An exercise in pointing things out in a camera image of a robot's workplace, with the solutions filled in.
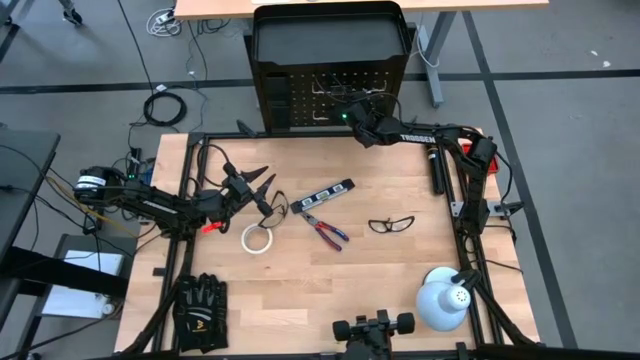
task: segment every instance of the black glove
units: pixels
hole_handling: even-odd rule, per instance
[[[178,278],[178,295],[173,307],[180,350],[200,349],[207,353],[228,347],[227,284],[215,275]]]

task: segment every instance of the desk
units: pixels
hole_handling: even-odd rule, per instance
[[[407,12],[514,9],[549,4],[548,0],[396,0],[395,2],[400,5],[402,10]],[[306,3],[311,2],[308,0],[291,0],[286,4]],[[178,0],[176,17],[183,20],[252,18],[253,12],[258,6],[261,5],[253,4],[251,0]]]
[[[420,43],[419,47],[414,50],[422,51],[424,58],[429,61],[428,64],[424,63],[424,67],[428,78],[429,100],[434,108],[438,108],[444,103],[438,75],[438,58],[457,11],[534,8],[549,4],[549,0],[396,0],[395,2],[405,12],[440,12],[430,36],[424,26],[420,26],[417,29],[417,41]],[[308,3],[318,3],[318,1],[291,0],[286,4]],[[253,12],[259,6],[253,4],[251,0],[178,0],[175,15],[176,18],[182,20],[212,18],[251,19],[253,18]]]
[[[178,193],[187,138],[162,137],[153,185]],[[238,169],[269,165],[267,173],[256,181],[277,174],[269,197],[282,190],[293,202],[344,178],[353,179],[356,188],[310,210],[351,237],[341,253],[291,213],[274,230],[270,250],[263,255],[245,253],[240,234],[261,218],[254,205],[232,219],[227,234],[197,235],[192,274],[213,273],[229,284],[230,347],[209,355],[344,351],[344,343],[333,340],[333,321],[353,322],[362,314],[375,316],[377,309],[388,309],[393,317],[406,311],[417,314],[415,296],[424,275],[436,266],[459,266],[447,199],[432,194],[424,147],[396,144],[364,149],[352,138],[333,137],[216,140],[215,144],[225,149]],[[210,150],[207,176],[219,181],[221,156]],[[191,176],[195,174],[194,166]],[[457,184],[455,169],[451,174]],[[487,181],[486,197],[499,199],[493,175]],[[369,219],[409,215],[416,221],[401,233],[381,235],[367,226]],[[518,265],[507,230],[487,228],[482,243],[487,259]],[[128,346],[155,311],[162,278],[152,273],[154,268],[164,267],[167,248],[168,240],[160,239],[136,255],[116,350]],[[176,268],[180,268],[182,251]],[[525,335],[537,339],[521,274],[492,264],[488,267],[498,302]],[[485,311],[479,305],[482,318]],[[473,347],[468,322],[467,318],[467,323],[453,332],[438,333],[417,319],[415,333],[393,338],[394,350],[454,349],[460,341]],[[482,323],[490,341],[488,321]],[[172,334],[169,319],[164,348],[170,346]]]

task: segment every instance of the red clip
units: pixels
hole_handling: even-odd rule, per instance
[[[211,225],[205,226],[204,228],[202,228],[202,232],[205,233],[205,234],[210,233],[215,229],[221,228],[222,225],[223,225],[222,221],[218,221],[218,222],[212,223]]]

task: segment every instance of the tape roll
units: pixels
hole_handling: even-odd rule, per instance
[[[249,237],[249,234],[251,234],[251,232],[254,231],[255,229],[266,230],[267,234],[269,234],[269,241],[267,241],[267,245],[265,245],[262,249],[259,249],[259,250],[250,249],[249,246],[247,245],[247,238]],[[267,250],[269,250],[269,248],[271,247],[271,244],[273,244],[273,232],[271,231],[271,229],[265,229],[259,226],[258,224],[251,224],[244,229],[240,240],[241,240],[240,243],[242,244],[242,248],[244,249],[244,251],[248,252],[249,254],[260,255],[260,254],[264,254]]]

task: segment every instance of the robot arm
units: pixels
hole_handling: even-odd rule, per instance
[[[93,207],[117,206],[138,216],[151,219],[165,236],[176,236],[181,240],[192,240],[194,230],[209,220],[213,229],[225,233],[231,217],[254,201],[264,216],[273,210],[265,201],[265,194],[273,182],[272,175],[255,192],[249,183],[262,175],[267,167],[238,173],[227,162],[223,166],[227,177],[222,188],[197,191],[190,200],[132,180],[117,169],[94,166],[82,170],[74,188],[76,199]]]
[[[468,197],[458,221],[467,235],[480,235],[490,213],[484,199],[484,189],[491,160],[497,151],[496,144],[470,127],[408,124],[393,117],[380,116],[367,98],[363,96],[362,100],[337,106],[334,116],[347,123],[356,140],[366,148],[399,142],[442,145],[468,176]],[[458,144],[461,138],[471,141],[468,154]]]

